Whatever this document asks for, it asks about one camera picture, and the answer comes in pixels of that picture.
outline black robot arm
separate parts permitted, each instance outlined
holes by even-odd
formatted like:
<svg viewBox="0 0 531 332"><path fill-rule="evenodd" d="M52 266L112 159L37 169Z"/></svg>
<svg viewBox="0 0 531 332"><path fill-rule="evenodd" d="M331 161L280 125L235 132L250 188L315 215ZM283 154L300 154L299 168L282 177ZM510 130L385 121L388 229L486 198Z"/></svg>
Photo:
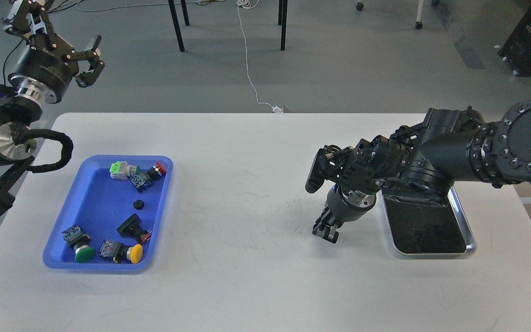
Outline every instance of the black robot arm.
<svg viewBox="0 0 531 332"><path fill-rule="evenodd" d="M328 179L313 233L333 243L346 221L356 220L382 191L386 199L447 206L455 181L531 183L531 99L513 105L499 122L485 123L471 107L429 109L422 123L401 126L389 138L361 139L356 147L319 149L306 182L309 193Z"/></svg>
<svg viewBox="0 0 531 332"><path fill-rule="evenodd" d="M100 36L93 38L88 50L77 52L54 32L48 19L52 3L52 0L18 0L3 19L4 30L22 38L27 46L8 76L13 86L0 84L0 166L12 165L0 177L0 216L11 208L15 198L8 191L26 170L51 172L71 159L73 143L67 135L28 127L40 119L42 106L59 103L73 78L82 88L91 86L105 66L99 58ZM79 61L89 63L87 71L80 72ZM32 166L36 138L59 141L62 145L59 161Z"/></svg>

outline table leg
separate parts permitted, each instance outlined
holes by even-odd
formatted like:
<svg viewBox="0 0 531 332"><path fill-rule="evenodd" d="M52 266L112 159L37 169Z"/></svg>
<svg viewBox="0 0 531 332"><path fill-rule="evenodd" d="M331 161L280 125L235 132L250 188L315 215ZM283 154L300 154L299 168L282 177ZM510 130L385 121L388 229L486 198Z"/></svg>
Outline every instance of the table leg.
<svg viewBox="0 0 531 332"><path fill-rule="evenodd" d="M288 0L282 0L282 43L280 51L286 50L286 13L288 13Z"/></svg>
<svg viewBox="0 0 531 332"><path fill-rule="evenodd" d="M183 52L185 48L183 47L182 32L179 29L179 21L177 20L177 12L175 11L175 3L173 0L169 1L169 11L171 11L171 19L173 19L173 28L175 28L175 36L177 37L177 44L179 45L179 51Z"/></svg>
<svg viewBox="0 0 531 332"><path fill-rule="evenodd" d="M190 26L190 21L188 19L188 6L186 5L186 0L181 0L182 11L183 11L183 21L186 23L186 27Z"/></svg>
<svg viewBox="0 0 531 332"><path fill-rule="evenodd" d="M279 0L278 2L278 25L282 25L282 1Z"/></svg>

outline plastic tray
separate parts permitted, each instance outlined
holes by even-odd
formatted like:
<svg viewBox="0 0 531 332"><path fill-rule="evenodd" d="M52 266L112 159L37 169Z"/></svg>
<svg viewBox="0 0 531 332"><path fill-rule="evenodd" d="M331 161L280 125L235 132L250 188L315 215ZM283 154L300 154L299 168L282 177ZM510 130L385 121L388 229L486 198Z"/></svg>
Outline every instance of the plastic tray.
<svg viewBox="0 0 531 332"><path fill-rule="evenodd" d="M139 193L130 180L110 178L110 165L117 160L137 165L144 170L148 170L158 161L164 166L167 174L155 181L147 191ZM135 271L148 265L158 240L172 169L171 159L162 156L94 155L84 160L42 253L44 264L52 269L98 271ZM141 210L135 210L135 200L142 200L145 206ZM136 244L134 238L121 237L116 232L116 228L133 213L141 218L142 229L152 230L149 242L143 244L141 262L132 264L123 261L118 264L97 255L87 263L75 262L75 253L63 240L62 233L65 229L74 224L80 225L91 237L89 245L96 251L106 239L133 246Z"/></svg>

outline yellow push button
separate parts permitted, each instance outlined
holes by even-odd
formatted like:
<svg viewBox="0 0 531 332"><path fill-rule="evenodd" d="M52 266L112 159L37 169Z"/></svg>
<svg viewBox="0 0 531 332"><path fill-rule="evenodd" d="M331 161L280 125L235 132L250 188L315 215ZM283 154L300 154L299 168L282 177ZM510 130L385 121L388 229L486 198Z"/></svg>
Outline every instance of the yellow push button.
<svg viewBox="0 0 531 332"><path fill-rule="evenodd" d="M129 261L133 264L137 264L138 262L141 262L141 258L143 258L143 246L140 244L135 244L130 248L130 255L129 255Z"/></svg>

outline table surface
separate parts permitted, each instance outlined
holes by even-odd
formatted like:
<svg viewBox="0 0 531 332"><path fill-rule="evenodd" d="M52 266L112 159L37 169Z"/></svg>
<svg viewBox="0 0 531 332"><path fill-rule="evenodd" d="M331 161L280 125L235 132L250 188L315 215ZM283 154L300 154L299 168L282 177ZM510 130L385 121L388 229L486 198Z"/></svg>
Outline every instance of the table surface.
<svg viewBox="0 0 531 332"><path fill-rule="evenodd" d="M531 222L512 187L457 183L477 252L401 259L375 207L311 234L318 148L421 114L69 113L57 172L29 174L0 228L0 331L531 331ZM165 155L174 168L153 261L137 273L49 269L42 251L80 164ZM44 143L36 164L53 162Z"/></svg>

